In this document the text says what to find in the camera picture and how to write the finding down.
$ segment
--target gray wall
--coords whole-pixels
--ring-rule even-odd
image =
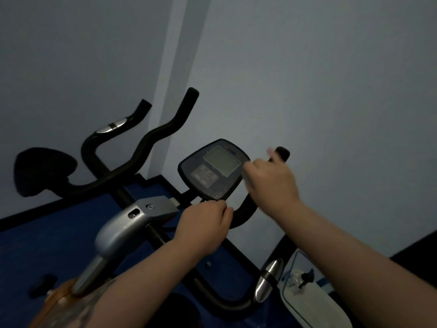
[[[80,145],[97,128],[153,100],[172,0],[0,1],[0,217],[52,201],[45,191],[21,198],[15,156],[32,146],[79,160],[71,176],[93,180]],[[126,161],[147,120],[98,154],[110,167]]]
[[[188,86],[200,97],[163,168],[226,138],[290,149],[302,199],[385,255],[437,229],[437,1],[211,0]],[[228,204],[238,207],[241,185]],[[260,266],[261,212],[229,239]]]

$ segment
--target person's right hand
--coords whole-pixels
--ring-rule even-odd
[[[246,182],[250,197],[267,215],[277,220],[293,205],[300,203],[296,180],[290,168],[272,149],[267,150],[272,162],[256,159],[243,166],[251,185]]]

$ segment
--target blue mat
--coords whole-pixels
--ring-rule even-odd
[[[147,188],[133,184],[128,190],[135,199],[159,195],[171,197],[160,184]],[[0,327],[26,327],[44,303],[43,297],[29,299],[27,288],[46,273],[59,277],[55,287],[78,276],[95,256],[97,232],[119,211],[110,195],[102,195],[0,233]],[[176,226],[179,216],[166,226]],[[134,266],[152,252],[153,248],[145,242],[126,257],[116,274]],[[210,268],[206,268],[207,261],[211,263]],[[253,281],[223,247],[204,258],[197,269],[222,297],[230,300],[240,298]],[[183,294],[194,302],[206,328],[300,327],[279,297],[270,297],[250,318],[226,322],[206,311],[182,284],[173,292]]]

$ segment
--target person's left hand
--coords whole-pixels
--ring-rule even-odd
[[[233,214],[234,209],[227,207],[224,200],[190,206],[180,217],[173,240],[200,260],[224,241]]]

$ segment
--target tattoo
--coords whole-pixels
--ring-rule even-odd
[[[44,324],[43,328],[63,328],[73,322],[75,322],[75,327],[85,328],[93,315],[96,303],[114,282],[115,279],[112,279],[67,310],[56,314]]]

